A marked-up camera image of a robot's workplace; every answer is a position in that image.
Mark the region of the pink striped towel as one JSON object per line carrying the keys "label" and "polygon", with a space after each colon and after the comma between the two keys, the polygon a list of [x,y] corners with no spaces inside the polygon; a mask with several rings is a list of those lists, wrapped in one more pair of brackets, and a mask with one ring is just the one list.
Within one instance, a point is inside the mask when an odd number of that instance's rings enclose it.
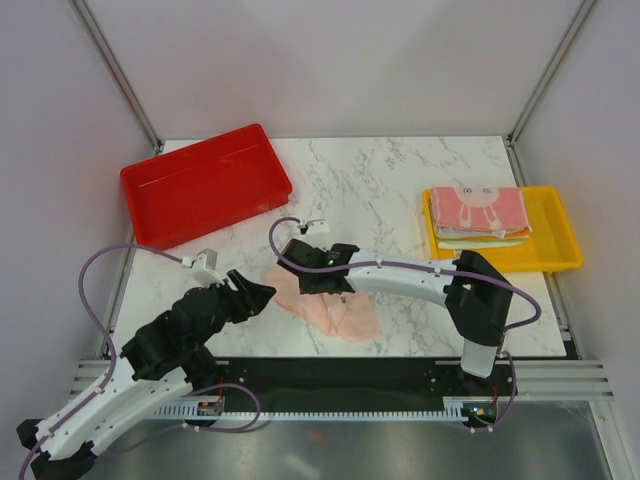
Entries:
{"label": "pink striped towel", "polygon": [[506,233],[529,229],[524,196],[517,187],[434,187],[430,201],[439,227]]}

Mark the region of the plain peach towel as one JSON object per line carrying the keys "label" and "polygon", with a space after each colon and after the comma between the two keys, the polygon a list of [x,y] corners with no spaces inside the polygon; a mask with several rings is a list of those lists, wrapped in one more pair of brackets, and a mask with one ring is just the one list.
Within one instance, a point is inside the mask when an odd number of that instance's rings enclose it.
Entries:
{"label": "plain peach towel", "polygon": [[273,300],[281,308],[325,336],[349,343],[372,341],[382,336],[374,307],[365,293],[302,294],[298,278],[280,266],[266,270],[262,280],[276,289]]}

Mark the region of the grey towel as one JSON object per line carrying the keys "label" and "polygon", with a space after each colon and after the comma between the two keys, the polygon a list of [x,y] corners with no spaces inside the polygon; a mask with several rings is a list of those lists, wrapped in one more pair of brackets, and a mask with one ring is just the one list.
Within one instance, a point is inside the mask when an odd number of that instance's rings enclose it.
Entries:
{"label": "grey towel", "polygon": [[439,239],[462,239],[470,238],[472,231],[436,226],[434,229],[434,233],[435,236]]}

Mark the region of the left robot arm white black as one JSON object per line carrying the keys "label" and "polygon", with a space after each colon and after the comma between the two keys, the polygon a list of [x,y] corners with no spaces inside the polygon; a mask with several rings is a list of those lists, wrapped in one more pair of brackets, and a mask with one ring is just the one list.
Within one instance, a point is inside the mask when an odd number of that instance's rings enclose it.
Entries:
{"label": "left robot arm white black", "polygon": [[29,450],[18,476],[79,479],[116,439],[164,403],[229,389],[205,344],[226,324],[260,314],[275,293],[235,270],[220,284],[188,290],[139,328],[107,371],[58,413],[18,426]]}

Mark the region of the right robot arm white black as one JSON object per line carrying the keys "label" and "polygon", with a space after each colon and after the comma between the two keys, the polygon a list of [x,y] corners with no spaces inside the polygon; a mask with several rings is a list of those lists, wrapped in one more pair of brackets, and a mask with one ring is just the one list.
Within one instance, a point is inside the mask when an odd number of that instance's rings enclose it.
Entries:
{"label": "right robot arm white black", "polygon": [[512,285],[482,255],[454,260],[405,259],[336,243],[327,250],[293,239],[278,265],[293,273],[302,294],[388,293],[443,307],[463,338],[458,385],[480,394],[493,383]]}

